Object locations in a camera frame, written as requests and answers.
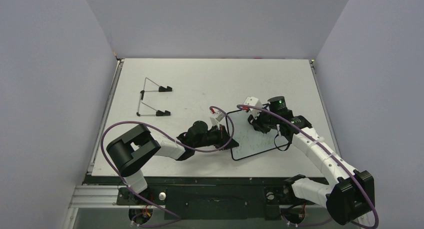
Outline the black framed small whiteboard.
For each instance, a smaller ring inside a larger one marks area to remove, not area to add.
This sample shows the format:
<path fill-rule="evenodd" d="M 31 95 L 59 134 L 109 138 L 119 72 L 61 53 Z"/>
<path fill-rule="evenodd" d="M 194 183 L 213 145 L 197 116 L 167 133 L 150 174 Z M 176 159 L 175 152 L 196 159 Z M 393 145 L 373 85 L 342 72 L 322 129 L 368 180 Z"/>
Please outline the black framed small whiteboard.
<path fill-rule="evenodd" d="M 256 131 L 248 122 L 248 113 L 242 110 L 234 110 L 230 111 L 228 115 L 235 128 L 233 139 L 238 143 L 237 147 L 230 149 L 234 161 L 240 161 L 271 150 L 281 151 L 288 148 L 288 140 L 279 136 L 275 129 L 271 129 L 267 133 Z"/>

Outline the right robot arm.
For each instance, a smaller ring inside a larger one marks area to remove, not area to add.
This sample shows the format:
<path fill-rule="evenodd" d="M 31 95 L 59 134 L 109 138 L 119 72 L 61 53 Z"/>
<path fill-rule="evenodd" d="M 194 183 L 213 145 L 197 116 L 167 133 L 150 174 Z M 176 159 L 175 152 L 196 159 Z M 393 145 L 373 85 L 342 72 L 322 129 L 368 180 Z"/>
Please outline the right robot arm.
<path fill-rule="evenodd" d="M 345 162 L 302 115 L 288 109 L 283 96 L 275 96 L 262 105 L 256 97 L 247 97 L 239 109 L 248 112 L 248 123 L 263 134 L 277 131 L 289 145 L 295 146 L 316 166 L 327 181 L 322 184 L 304 175 L 290 179 L 282 188 L 283 198 L 294 203 L 304 199 L 327 209 L 340 225 L 375 214 L 375 185 L 366 170 L 358 171 Z"/>

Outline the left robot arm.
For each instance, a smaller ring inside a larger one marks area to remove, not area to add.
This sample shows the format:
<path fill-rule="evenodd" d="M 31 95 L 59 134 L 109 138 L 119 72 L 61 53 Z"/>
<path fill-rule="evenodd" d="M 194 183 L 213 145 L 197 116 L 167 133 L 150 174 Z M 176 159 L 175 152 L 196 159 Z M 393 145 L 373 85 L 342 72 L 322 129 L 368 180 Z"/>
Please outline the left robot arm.
<path fill-rule="evenodd" d="M 103 148 L 113 162 L 114 169 L 131 189 L 129 197 L 136 204 L 143 204 L 149 198 L 147 181 L 142 167 L 153 157 L 168 157 L 175 161 L 185 161 L 199 148 L 215 147 L 216 150 L 236 148 L 239 143 L 232 138 L 223 125 L 208 128 L 204 121 L 195 121 L 176 139 L 155 139 L 144 124 L 138 124 Z"/>

